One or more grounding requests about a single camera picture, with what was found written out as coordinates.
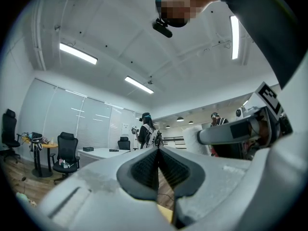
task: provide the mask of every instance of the person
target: person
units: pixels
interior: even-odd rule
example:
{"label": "person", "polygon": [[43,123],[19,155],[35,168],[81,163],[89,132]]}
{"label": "person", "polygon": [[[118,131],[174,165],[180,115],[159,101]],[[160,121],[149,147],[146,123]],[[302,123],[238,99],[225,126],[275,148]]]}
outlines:
{"label": "person", "polygon": [[[216,112],[214,112],[211,115],[211,118],[212,118],[211,127],[219,126],[229,122],[226,118],[220,118],[219,114]],[[230,157],[230,155],[226,155],[226,152],[228,153],[226,145],[217,144],[217,145],[211,145],[211,147],[212,147],[211,148],[212,156]]]}
{"label": "person", "polygon": [[155,127],[150,113],[143,113],[139,121],[143,122],[138,135],[138,142],[141,144],[140,149],[153,147],[153,143],[150,141],[154,136]]}
{"label": "person", "polygon": [[211,118],[212,118],[211,127],[219,126],[219,125],[228,123],[228,120],[227,120],[226,118],[220,118],[220,117],[219,117],[219,114],[216,113],[216,112],[214,112],[214,113],[211,115]]}
{"label": "person", "polygon": [[165,23],[183,27],[217,1],[226,2],[239,19],[268,60],[283,89],[307,49],[302,39],[302,25],[284,0],[155,0],[155,4]]}

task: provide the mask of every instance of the round table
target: round table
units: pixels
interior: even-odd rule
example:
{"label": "round table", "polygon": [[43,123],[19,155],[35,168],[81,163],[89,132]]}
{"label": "round table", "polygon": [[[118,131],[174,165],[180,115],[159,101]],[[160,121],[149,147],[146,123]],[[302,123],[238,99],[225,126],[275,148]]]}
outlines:
{"label": "round table", "polygon": [[[30,139],[28,137],[22,137],[22,140],[26,143],[30,143]],[[39,149],[35,147],[34,149],[34,169],[32,170],[32,174],[36,177],[50,177],[52,176],[53,172],[51,170],[50,165],[50,149],[56,149],[58,148],[58,144],[54,143],[51,144],[43,144],[42,147],[47,149],[47,162],[48,162],[48,168],[41,167],[40,165],[40,157],[39,157]]]}

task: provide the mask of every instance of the white desk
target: white desk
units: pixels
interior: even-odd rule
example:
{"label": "white desk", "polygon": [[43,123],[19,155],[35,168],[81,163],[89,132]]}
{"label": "white desk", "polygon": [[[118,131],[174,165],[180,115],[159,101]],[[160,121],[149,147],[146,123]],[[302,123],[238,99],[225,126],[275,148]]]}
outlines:
{"label": "white desk", "polygon": [[98,159],[98,160],[130,152],[129,150],[119,150],[118,152],[110,152],[109,148],[95,148],[93,152],[85,152],[83,150],[77,150],[77,151],[78,154],[84,154],[88,157],[92,157],[93,159]]}

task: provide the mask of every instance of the black box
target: black box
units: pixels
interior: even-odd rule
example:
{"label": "black box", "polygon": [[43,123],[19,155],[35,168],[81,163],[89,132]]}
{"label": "black box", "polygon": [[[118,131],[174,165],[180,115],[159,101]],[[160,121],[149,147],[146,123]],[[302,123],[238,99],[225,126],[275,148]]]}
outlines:
{"label": "black box", "polygon": [[85,151],[85,152],[93,152],[94,148],[93,147],[83,147],[83,151]]}

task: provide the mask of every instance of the mesh office chair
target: mesh office chair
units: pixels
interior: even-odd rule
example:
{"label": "mesh office chair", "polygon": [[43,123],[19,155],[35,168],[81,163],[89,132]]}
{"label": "mesh office chair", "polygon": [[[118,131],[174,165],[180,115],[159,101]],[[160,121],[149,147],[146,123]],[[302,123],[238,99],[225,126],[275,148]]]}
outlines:
{"label": "mesh office chair", "polygon": [[120,140],[117,142],[120,150],[128,150],[130,151],[130,141],[128,137],[120,137]]}
{"label": "mesh office chair", "polygon": [[[52,157],[52,169],[62,173],[62,177],[55,179],[53,181],[54,184],[56,184],[56,181],[66,179],[68,177],[68,174],[76,172],[79,168],[80,157],[76,156],[77,144],[78,139],[74,138],[74,135],[71,133],[62,132],[58,136],[58,161],[56,163],[54,162],[55,153],[51,153],[50,157]],[[63,168],[61,165],[59,165],[59,159],[65,160],[71,165],[71,167]]]}
{"label": "mesh office chair", "polygon": [[17,161],[17,157],[20,158],[19,154],[16,154],[13,148],[19,147],[20,143],[19,137],[20,134],[17,134],[18,138],[17,141],[15,140],[15,127],[16,127],[17,120],[15,118],[15,112],[8,109],[2,117],[2,143],[5,144],[9,149],[4,151],[3,153],[3,160],[8,156],[13,157]]}

